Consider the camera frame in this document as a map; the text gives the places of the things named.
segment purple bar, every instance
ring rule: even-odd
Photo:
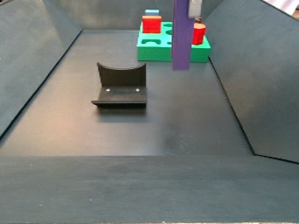
[[[172,69],[188,70],[192,51],[194,18],[188,17],[190,0],[173,0]]]

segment green block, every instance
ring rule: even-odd
[[[143,33],[140,25],[137,37],[137,60],[172,61],[172,22],[161,23],[161,33]],[[210,41],[204,37],[200,45],[191,46],[191,62],[208,62]]]
[[[200,45],[191,46],[191,62],[208,62],[211,55],[211,44],[204,36],[203,43]]]
[[[161,23],[161,33],[143,33],[137,37],[137,60],[172,61],[172,23]]]

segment gray wall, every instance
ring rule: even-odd
[[[52,0],[0,5],[0,136],[79,33]]]
[[[208,15],[212,13],[212,11],[218,8],[223,0],[203,0],[202,1],[202,12],[200,16],[204,19],[208,17]]]
[[[259,155],[299,162],[299,21],[260,0],[206,20],[211,61]]]
[[[87,30],[137,30],[145,9],[159,9],[163,21],[172,21],[173,0],[55,0]],[[203,0],[206,18],[223,0]]]

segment black holder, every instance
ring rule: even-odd
[[[119,69],[97,63],[101,82],[99,97],[92,103],[96,106],[144,106],[145,64],[139,67]]]

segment red block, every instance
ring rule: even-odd
[[[194,34],[192,34],[192,44],[200,45],[203,42],[203,37],[206,34],[206,25],[204,24],[194,24]]]
[[[161,33],[161,16],[143,16],[143,33]]]

